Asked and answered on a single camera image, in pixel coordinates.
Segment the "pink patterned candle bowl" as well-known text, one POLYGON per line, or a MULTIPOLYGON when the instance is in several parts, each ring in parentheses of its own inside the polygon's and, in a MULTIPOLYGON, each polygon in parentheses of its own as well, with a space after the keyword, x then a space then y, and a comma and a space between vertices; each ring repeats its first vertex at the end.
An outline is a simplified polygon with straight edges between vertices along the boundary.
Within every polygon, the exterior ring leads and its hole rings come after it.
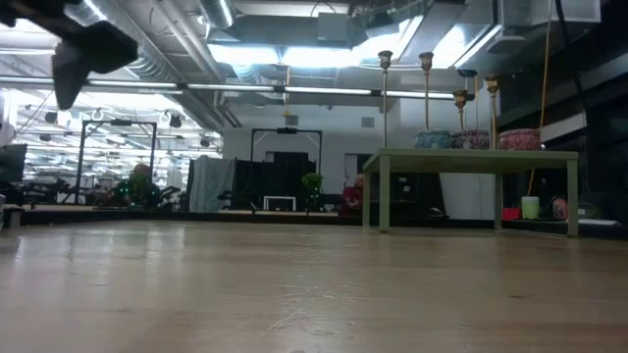
POLYGON ((541 150, 541 134, 532 128, 504 131, 498 136, 497 147, 501 150, 541 150))

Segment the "tall gold candlestick holder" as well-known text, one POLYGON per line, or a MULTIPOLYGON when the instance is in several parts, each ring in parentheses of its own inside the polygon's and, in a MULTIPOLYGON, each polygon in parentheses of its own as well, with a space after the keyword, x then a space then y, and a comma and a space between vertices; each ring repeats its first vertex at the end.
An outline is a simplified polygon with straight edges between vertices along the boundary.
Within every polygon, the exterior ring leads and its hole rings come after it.
POLYGON ((433 52, 423 52, 419 55, 421 69, 425 78, 424 93, 424 113, 425 113, 425 130, 430 128, 430 72, 433 66, 433 52))
POLYGON ((388 78, 389 78, 389 68, 392 64, 392 55, 393 55, 393 52, 389 50, 383 50, 378 53, 378 58, 380 61, 380 68, 382 69, 382 74, 383 74, 383 88, 382 88, 383 119, 384 119, 383 142, 384 142, 385 147, 388 146, 388 78))

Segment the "person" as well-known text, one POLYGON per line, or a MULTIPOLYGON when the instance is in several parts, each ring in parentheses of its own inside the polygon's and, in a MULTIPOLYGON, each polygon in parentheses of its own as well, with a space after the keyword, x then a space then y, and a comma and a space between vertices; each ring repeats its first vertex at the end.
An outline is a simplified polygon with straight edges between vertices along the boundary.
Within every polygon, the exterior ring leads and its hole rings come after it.
POLYGON ((342 192, 340 215, 342 217, 359 217, 362 213, 364 175, 359 174, 353 186, 346 187, 342 192))

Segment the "white board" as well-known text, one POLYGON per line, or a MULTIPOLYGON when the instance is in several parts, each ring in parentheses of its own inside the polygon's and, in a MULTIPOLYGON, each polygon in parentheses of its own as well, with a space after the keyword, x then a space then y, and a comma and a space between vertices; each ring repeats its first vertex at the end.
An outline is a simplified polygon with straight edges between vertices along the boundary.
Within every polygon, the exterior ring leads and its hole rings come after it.
POLYGON ((495 176, 440 174, 445 212, 455 220, 495 219, 495 176))

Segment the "short gold candlestick holder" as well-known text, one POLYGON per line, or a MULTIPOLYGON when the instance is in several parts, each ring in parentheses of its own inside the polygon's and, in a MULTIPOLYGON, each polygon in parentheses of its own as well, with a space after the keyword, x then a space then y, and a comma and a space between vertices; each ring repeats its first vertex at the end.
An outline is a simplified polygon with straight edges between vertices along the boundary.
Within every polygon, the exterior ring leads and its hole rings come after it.
POLYGON ((467 103, 467 94, 467 90, 456 90, 452 93, 454 105, 458 110, 459 126, 461 130, 464 130, 464 108, 467 103))

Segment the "pale green cup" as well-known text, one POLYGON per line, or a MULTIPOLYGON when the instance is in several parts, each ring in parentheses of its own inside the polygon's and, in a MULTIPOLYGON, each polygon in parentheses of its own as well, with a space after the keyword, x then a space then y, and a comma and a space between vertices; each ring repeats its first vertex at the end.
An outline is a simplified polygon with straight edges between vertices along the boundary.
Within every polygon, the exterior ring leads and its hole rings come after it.
POLYGON ((541 206, 538 196, 523 196, 521 198, 521 216, 523 220, 536 220, 540 213, 541 206))

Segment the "long white light tube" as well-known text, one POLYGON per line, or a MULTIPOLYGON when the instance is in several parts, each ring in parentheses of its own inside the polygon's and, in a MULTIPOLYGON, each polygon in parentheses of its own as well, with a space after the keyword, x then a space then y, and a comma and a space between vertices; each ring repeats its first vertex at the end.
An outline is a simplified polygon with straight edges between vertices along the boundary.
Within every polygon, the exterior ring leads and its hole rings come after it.
MULTIPOLYGON (((0 76, 2 84, 17 84, 24 86, 53 86, 54 79, 51 77, 39 76, 0 76)), ((294 85, 247 85, 230 83, 185 83, 185 82, 157 82, 157 81, 126 81, 110 79, 88 79, 84 84, 86 87, 97 88, 130 88, 158 91, 226 91, 226 92, 250 92, 250 93, 280 93, 280 94, 319 94, 319 95, 342 95, 342 96, 363 96, 363 97, 383 97, 383 89, 365 88, 337 88, 337 87, 313 87, 294 85)), ((388 90, 388 95, 393 98, 423 99, 425 92, 388 90)), ((429 98, 437 100, 453 100, 452 93, 430 92, 429 98)))

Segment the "green perforated metal shelf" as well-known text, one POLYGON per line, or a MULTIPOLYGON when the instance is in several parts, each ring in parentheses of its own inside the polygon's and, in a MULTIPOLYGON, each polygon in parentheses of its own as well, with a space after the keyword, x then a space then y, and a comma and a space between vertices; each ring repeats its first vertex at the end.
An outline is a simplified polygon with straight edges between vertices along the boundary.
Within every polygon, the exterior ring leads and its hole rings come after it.
POLYGON ((569 151, 542 150, 478 150, 478 149, 417 149, 383 147, 363 166, 362 225, 371 222, 372 173, 379 180, 379 231, 387 232, 391 227, 391 174, 392 173, 447 173, 485 174, 495 177, 494 223, 502 226, 502 177, 536 169, 566 170, 569 237, 579 235, 578 215, 578 161, 579 154, 569 151))

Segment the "silver ribbed ventilation duct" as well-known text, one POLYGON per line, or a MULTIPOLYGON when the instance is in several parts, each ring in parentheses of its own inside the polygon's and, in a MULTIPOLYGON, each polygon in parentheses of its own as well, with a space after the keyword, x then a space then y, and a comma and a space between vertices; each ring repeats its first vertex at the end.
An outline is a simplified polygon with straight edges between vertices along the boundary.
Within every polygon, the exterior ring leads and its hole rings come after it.
POLYGON ((107 21, 138 43, 127 70, 142 80, 222 82, 193 0, 81 0, 68 14, 83 25, 107 21))

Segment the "black monitor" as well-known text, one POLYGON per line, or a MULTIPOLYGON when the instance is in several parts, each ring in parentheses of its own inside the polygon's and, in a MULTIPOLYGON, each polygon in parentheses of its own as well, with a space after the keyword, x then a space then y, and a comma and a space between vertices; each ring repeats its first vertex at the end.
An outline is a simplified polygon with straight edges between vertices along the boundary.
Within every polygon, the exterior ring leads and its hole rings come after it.
POLYGON ((26 151, 26 144, 0 146, 0 181, 23 180, 26 151))

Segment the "pink jar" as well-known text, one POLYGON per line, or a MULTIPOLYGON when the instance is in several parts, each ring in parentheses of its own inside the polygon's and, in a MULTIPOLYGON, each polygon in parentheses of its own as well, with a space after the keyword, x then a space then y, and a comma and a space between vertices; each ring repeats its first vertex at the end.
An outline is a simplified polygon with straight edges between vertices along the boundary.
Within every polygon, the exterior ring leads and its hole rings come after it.
POLYGON ((566 221, 569 218, 568 202, 565 199, 555 197, 552 199, 550 205, 554 219, 566 221))

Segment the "black rectangular pipe frame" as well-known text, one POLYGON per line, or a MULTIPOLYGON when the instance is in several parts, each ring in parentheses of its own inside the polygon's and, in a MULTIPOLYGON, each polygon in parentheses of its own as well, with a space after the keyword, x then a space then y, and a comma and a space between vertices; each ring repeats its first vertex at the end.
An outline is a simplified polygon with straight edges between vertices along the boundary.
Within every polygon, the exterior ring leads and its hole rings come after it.
POLYGON ((294 127, 254 128, 251 132, 250 142, 250 162, 254 163, 257 168, 257 174, 251 179, 251 182, 255 185, 257 195, 263 198, 263 208, 265 196, 293 196, 296 198, 296 211, 314 212, 321 193, 318 197, 309 197, 301 179, 308 173, 321 174, 323 131, 294 127), (276 135, 304 135, 306 137, 317 134, 318 157, 310 159, 307 152, 272 152, 273 158, 270 162, 266 159, 255 162, 255 135, 258 132, 274 132, 276 135))
POLYGON ((81 122, 81 131, 80 131, 80 140, 79 140, 79 148, 78 148, 78 166, 77 166, 77 176, 76 176, 76 184, 74 187, 74 204, 79 204, 79 196, 80 196, 80 184, 82 178, 82 167, 83 167, 83 157, 84 157, 84 149, 85 149, 85 141, 91 136, 94 132, 96 132, 103 125, 111 125, 111 126, 151 126, 152 132, 149 134, 151 137, 151 149, 150 149, 150 160, 149 160, 149 179, 153 179, 154 172, 154 159, 155 159, 155 150, 156 150, 156 142, 157 142, 157 124, 153 122, 138 122, 133 121, 131 119, 113 119, 109 121, 96 121, 96 120, 86 120, 81 122))

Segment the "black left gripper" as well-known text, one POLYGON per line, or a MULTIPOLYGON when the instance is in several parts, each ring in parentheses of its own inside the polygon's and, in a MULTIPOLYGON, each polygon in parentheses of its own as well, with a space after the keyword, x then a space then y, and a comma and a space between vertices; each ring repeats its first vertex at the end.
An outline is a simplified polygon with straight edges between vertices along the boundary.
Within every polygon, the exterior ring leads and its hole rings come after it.
POLYGON ((98 74, 116 71, 137 59, 135 39, 111 23, 96 23, 90 29, 97 41, 112 49, 85 60, 84 45, 87 27, 69 17, 67 5, 78 5, 81 0, 0 0, 0 23, 14 27, 17 20, 28 20, 58 36, 51 58, 52 76, 57 106, 69 110, 85 84, 89 70, 98 74))

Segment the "white planter frame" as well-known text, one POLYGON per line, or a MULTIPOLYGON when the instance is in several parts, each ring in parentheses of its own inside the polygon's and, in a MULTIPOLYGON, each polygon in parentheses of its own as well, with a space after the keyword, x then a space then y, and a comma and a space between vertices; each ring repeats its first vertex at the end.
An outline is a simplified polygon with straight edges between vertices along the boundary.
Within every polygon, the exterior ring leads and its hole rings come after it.
POLYGON ((264 210, 274 212, 295 212, 296 198, 293 196, 265 196, 264 210))

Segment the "grey hanging cloth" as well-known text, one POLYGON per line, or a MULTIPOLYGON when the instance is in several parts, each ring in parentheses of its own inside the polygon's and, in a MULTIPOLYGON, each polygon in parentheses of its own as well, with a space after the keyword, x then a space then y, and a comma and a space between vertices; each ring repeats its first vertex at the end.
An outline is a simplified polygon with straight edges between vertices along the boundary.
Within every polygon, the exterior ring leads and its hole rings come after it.
POLYGON ((192 213, 218 213, 225 205, 219 196, 233 188, 236 161, 200 156, 191 165, 187 193, 192 213))

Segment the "blue ball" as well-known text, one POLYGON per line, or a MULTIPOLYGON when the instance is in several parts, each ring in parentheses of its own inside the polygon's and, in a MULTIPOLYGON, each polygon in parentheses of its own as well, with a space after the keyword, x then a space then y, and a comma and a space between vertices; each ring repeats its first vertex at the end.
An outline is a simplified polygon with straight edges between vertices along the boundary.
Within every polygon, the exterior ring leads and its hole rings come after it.
POLYGON ((448 149, 450 147, 450 132, 445 129, 424 129, 416 132, 414 147, 423 149, 448 149))

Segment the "small green potted plant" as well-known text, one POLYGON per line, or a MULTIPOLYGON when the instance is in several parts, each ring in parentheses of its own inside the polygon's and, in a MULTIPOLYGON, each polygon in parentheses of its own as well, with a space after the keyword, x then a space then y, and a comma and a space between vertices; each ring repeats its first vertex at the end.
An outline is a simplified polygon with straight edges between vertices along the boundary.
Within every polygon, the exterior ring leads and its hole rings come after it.
POLYGON ((318 197, 322 190, 323 176, 318 173, 308 173, 301 179, 309 197, 318 197))

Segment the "medium gold candlestick holder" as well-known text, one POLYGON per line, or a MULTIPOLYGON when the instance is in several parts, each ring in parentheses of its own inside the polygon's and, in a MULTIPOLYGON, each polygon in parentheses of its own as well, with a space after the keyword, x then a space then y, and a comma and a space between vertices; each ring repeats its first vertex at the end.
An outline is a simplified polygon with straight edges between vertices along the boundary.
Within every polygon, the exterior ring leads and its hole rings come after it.
POLYGON ((491 148, 497 148, 497 93, 499 91, 498 76, 491 75, 485 77, 485 84, 490 93, 491 102, 491 148))

